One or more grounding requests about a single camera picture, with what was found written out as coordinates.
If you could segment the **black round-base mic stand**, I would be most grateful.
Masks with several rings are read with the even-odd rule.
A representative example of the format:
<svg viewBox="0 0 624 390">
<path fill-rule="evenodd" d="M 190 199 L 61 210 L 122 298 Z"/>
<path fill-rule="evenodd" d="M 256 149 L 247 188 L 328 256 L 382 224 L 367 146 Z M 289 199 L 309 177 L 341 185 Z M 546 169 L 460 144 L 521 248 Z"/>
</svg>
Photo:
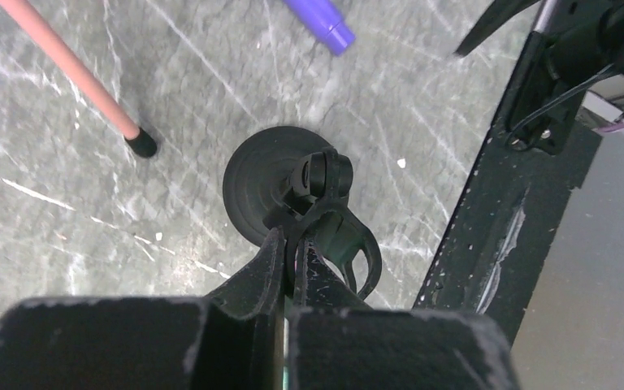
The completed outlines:
<svg viewBox="0 0 624 390">
<path fill-rule="evenodd" d="M 256 246 L 280 228 L 292 257 L 311 236 L 364 300 L 377 287 L 383 263 L 375 236 L 348 207 L 352 183 L 349 158 L 319 134 L 277 126 L 237 147 L 223 174 L 223 203 L 233 227 Z"/>
</svg>

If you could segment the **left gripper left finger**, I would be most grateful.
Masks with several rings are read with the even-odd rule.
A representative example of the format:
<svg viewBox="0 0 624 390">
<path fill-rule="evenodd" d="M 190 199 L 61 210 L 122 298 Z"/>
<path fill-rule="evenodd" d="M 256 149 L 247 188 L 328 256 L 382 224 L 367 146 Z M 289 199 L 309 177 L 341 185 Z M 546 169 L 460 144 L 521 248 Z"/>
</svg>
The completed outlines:
<svg viewBox="0 0 624 390">
<path fill-rule="evenodd" d="M 33 297 L 0 318 L 0 389 L 280 389 L 284 234 L 204 297 Z"/>
</svg>

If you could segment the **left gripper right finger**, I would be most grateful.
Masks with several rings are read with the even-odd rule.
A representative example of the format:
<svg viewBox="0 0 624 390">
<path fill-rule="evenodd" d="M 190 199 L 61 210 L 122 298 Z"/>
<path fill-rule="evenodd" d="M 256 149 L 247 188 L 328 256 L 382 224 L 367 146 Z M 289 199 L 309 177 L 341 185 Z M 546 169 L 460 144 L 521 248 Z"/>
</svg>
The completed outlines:
<svg viewBox="0 0 624 390">
<path fill-rule="evenodd" d="M 452 310 L 374 310 L 305 238 L 289 315 L 291 389 L 519 389 L 491 318 Z"/>
</svg>

